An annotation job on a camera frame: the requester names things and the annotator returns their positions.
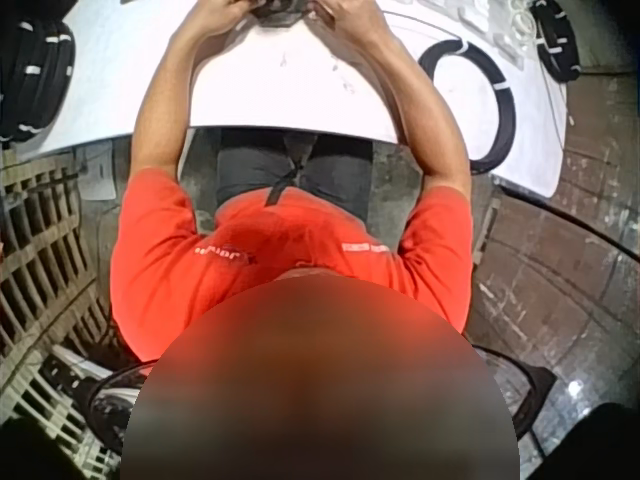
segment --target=gray pants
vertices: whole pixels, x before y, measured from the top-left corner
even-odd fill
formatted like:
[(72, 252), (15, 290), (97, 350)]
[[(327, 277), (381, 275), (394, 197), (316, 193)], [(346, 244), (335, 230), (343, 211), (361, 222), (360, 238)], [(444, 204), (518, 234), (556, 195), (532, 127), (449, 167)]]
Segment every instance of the gray pants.
[(284, 131), (223, 128), (218, 154), (218, 206), (227, 200), (270, 187), (268, 205), (288, 186), (299, 188), (367, 221), (373, 143), (358, 138), (318, 135), (309, 160), (294, 164)]

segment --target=hand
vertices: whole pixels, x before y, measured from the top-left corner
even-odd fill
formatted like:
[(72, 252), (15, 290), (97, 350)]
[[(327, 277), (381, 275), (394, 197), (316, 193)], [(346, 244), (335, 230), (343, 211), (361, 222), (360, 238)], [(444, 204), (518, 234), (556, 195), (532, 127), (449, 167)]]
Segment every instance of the hand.
[(260, 4), (264, 0), (198, 0), (179, 30), (198, 40), (222, 35)]
[(375, 0), (311, 0), (310, 7), (330, 30), (367, 51), (393, 33)]

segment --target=orange shirt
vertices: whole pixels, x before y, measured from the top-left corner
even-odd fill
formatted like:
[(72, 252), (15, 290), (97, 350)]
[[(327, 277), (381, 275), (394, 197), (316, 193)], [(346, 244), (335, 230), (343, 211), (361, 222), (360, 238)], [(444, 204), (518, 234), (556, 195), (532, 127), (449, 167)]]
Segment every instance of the orange shirt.
[(161, 170), (130, 182), (111, 261), (113, 314), (142, 359), (160, 357), (189, 323), (226, 298), (302, 266), (397, 290), (462, 332), (471, 298), (472, 220), (458, 191), (423, 195), (398, 253), (362, 223), (300, 189), (265, 206), (269, 189), (233, 198), (211, 235), (196, 232), (191, 201)]

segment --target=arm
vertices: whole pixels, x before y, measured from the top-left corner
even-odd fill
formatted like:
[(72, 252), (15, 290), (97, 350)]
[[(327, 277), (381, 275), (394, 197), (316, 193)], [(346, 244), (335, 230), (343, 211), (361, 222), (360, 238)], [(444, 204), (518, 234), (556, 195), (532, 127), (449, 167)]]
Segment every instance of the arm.
[(222, 51), (227, 32), (252, 8), (249, 0), (198, 0), (173, 34), (142, 103), (131, 148), (130, 178), (158, 168), (176, 178), (189, 126), (191, 83), (199, 48)]
[(460, 129), (433, 83), (389, 29), (375, 0), (316, 0), (323, 22), (355, 47), (393, 94), (405, 138), (425, 173), (424, 191), (449, 186), (471, 196)]

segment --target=person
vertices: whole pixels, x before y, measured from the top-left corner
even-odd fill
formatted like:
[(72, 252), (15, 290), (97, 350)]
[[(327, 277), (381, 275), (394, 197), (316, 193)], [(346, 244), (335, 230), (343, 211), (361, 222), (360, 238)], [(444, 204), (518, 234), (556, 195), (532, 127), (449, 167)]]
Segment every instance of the person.
[(208, 54), (223, 51), (229, 32), (254, 6), (198, 0), (173, 34), (142, 104), (111, 265), (113, 314), (124, 339), (140, 359), (158, 358), (225, 299), (314, 274), (391, 288), (462, 332), (472, 270), (465, 144), (443, 98), (374, 0), (310, 6), (322, 28), (362, 56), (390, 92), (398, 128), (424, 172), (398, 252), (365, 228), (371, 142), (320, 135), (306, 165), (292, 166), (282, 133), (267, 129), (223, 129), (216, 226), (211, 235), (197, 233), (177, 179), (194, 67), (203, 46)]

